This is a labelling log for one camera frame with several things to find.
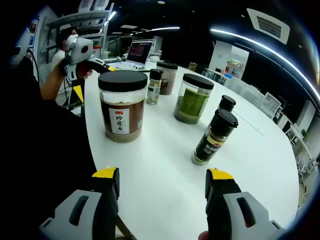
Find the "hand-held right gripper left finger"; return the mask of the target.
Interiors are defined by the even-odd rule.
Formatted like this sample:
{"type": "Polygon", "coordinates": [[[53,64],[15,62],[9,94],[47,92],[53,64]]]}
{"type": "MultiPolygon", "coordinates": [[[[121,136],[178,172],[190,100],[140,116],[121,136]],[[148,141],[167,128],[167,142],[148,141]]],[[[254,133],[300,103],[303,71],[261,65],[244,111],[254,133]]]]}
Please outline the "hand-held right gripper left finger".
{"type": "Polygon", "coordinates": [[[39,226],[42,240],[114,240],[120,196],[120,170],[95,172],[83,189],[75,190],[39,226]]]}

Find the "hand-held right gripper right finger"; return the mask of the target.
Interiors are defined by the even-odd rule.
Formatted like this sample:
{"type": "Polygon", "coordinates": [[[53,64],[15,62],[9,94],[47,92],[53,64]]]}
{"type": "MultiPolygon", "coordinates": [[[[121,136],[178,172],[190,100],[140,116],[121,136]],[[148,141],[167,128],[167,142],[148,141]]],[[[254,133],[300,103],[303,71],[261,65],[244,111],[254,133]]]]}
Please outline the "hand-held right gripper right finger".
{"type": "Polygon", "coordinates": [[[206,170],[205,198],[209,240],[277,240],[285,232],[227,172],[206,170]]]}

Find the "person's left hand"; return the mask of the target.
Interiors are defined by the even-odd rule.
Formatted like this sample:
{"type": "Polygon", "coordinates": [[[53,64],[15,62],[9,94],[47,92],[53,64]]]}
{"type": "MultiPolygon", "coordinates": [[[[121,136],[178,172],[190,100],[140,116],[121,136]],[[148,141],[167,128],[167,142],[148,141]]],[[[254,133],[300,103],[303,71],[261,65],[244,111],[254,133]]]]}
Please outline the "person's left hand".
{"type": "Polygon", "coordinates": [[[78,79],[84,79],[86,80],[88,77],[90,77],[93,73],[93,70],[90,68],[90,66],[85,62],[79,62],[76,65],[76,76],[78,79]]]}

